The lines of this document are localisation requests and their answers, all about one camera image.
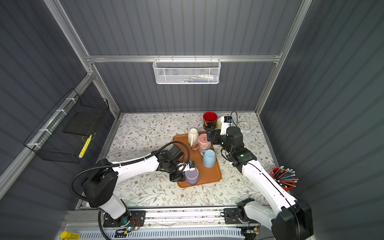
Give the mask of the black mug red inside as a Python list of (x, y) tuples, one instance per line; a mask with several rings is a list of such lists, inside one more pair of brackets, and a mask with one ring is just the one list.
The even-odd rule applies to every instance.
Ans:
[(214, 112), (205, 112), (203, 114), (203, 129), (215, 129), (218, 115)]

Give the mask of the light green mug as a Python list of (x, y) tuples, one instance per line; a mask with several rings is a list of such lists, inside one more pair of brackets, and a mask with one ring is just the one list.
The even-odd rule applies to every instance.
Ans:
[(219, 130), (222, 129), (223, 119), (224, 119), (224, 116), (222, 116), (222, 117), (218, 117), (218, 119), (217, 119), (216, 127), (217, 127), (217, 129), (219, 129)]

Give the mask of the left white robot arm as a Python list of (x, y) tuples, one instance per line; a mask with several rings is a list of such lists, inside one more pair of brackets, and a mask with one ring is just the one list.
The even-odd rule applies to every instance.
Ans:
[(183, 182), (186, 172), (195, 170), (187, 145), (180, 141), (165, 144), (148, 155), (122, 162), (100, 160), (91, 168), (76, 174), (69, 183), (70, 192), (90, 207), (104, 213), (105, 226), (133, 229), (141, 224), (141, 217), (134, 217), (126, 204), (115, 195), (116, 186), (132, 177), (152, 172), (169, 174), (171, 182)]

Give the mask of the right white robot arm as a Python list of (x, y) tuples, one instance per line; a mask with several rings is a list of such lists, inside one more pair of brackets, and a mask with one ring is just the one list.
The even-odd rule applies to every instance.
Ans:
[(225, 159), (249, 179), (265, 197), (270, 207), (259, 205), (248, 198), (238, 203), (238, 216), (242, 222), (254, 220), (268, 228), (276, 240), (306, 240), (314, 234), (310, 205), (299, 202), (285, 191), (263, 168), (257, 157), (243, 143), (238, 127), (220, 130), (206, 129), (207, 140), (220, 145), (227, 152)]

